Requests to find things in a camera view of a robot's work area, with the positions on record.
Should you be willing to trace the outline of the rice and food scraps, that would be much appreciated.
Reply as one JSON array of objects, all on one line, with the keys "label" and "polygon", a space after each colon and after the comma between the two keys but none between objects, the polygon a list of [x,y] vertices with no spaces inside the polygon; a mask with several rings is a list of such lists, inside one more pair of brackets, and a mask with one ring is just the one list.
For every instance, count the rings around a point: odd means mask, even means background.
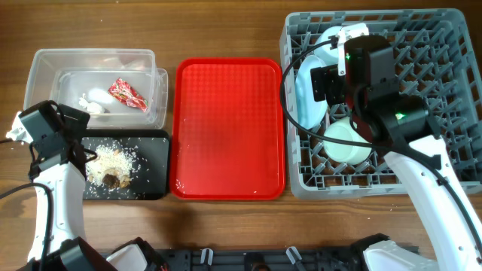
[{"label": "rice and food scraps", "polygon": [[129,187],[140,170],[137,153],[131,148],[98,145],[97,158],[87,163],[87,180],[109,190]]}]

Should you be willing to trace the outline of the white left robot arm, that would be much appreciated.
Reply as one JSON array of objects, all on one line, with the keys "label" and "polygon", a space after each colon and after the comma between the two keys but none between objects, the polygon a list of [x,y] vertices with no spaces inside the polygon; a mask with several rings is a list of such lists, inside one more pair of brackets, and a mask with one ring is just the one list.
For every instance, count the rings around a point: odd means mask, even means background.
[{"label": "white left robot arm", "polygon": [[52,100],[15,118],[17,139],[29,145],[30,187],[35,188],[35,238],[25,270],[112,270],[86,241],[83,199],[86,165],[96,158],[82,135],[90,115]]}]

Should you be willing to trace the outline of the red snack wrapper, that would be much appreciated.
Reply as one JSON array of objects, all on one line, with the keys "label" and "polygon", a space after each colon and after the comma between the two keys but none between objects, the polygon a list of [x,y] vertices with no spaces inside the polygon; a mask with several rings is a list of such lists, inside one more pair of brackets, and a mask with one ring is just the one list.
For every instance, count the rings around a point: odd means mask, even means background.
[{"label": "red snack wrapper", "polygon": [[143,112],[146,112],[148,109],[147,100],[122,78],[118,78],[108,88],[108,93],[127,107],[137,108]]}]

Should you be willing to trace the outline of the light green bowl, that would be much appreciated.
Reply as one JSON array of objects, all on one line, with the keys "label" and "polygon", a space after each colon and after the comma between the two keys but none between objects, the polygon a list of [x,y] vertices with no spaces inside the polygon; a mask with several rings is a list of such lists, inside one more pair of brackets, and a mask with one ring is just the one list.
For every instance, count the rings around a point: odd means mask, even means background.
[{"label": "light green bowl", "polygon": [[[350,125],[349,118],[345,117],[331,124],[324,133],[324,136],[343,141],[367,143]],[[325,153],[333,161],[338,163],[359,164],[365,161],[371,148],[353,145],[338,144],[324,141]]]}]

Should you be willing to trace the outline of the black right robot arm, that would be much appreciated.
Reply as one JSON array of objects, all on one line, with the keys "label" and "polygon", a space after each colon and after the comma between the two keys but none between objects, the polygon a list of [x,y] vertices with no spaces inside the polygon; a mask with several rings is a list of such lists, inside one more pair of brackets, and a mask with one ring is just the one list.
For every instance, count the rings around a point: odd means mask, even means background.
[{"label": "black right robot arm", "polygon": [[481,222],[449,161],[441,128],[423,98],[402,94],[391,44],[379,35],[332,35],[315,45],[336,51],[311,68],[313,102],[349,106],[361,147],[382,151],[406,187],[429,235],[439,270],[481,268]]}]

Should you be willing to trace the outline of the light blue small bowl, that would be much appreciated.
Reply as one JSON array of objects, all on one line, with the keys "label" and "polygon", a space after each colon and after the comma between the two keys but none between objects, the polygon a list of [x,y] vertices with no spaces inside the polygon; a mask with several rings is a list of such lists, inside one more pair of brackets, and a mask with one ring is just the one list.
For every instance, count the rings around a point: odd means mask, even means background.
[{"label": "light blue small bowl", "polygon": [[[332,26],[328,28],[317,39],[316,44],[321,44],[324,41],[328,41],[331,36],[336,36],[341,29],[341,26]],[[326,65],[338,64],[338,49],[337,47],[334,47],[334,49],[332,49],[331,44],[326,44],[315,49],[314,54]]]}]

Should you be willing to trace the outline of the light blue plate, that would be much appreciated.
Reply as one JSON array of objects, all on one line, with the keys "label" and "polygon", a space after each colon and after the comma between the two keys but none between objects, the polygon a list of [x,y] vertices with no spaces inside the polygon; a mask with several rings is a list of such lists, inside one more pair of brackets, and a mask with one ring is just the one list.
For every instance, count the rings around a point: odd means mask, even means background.
[{"label": "light blue plate", "polygon": [[328,108],[326,101],[316,102],[313,98],[310,70],[318,67],[326,67],[326,64],[317,56],[309,55],[301,63],[295,79],[297,118],[304,129],[319,125]]}]

